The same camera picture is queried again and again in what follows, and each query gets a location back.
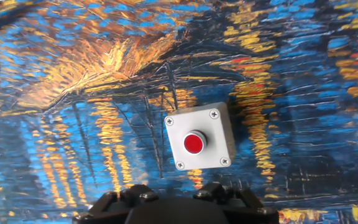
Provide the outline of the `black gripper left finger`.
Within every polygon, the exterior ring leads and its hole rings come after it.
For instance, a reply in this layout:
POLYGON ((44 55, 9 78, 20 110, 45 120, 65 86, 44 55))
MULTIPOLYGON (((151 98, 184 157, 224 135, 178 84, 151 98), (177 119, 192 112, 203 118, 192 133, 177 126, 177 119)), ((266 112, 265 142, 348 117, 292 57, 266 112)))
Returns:
POLYGON ((159 196, 148 186, 133 185, 119 193, 108 191, 87 212, 74 215, 72 224, 124 224, 133 208, 158 200, 159 196))

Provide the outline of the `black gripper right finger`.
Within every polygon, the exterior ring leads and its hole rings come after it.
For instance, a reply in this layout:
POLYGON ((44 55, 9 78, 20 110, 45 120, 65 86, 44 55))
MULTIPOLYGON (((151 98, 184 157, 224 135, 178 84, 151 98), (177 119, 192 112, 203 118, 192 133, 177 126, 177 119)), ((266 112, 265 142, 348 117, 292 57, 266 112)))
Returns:
POLYGON ((230 224, 278 224, 278 211, 265 207, 250 188, 235 189, 212 182, 193 194, 193 199, 217 205, 230 224))

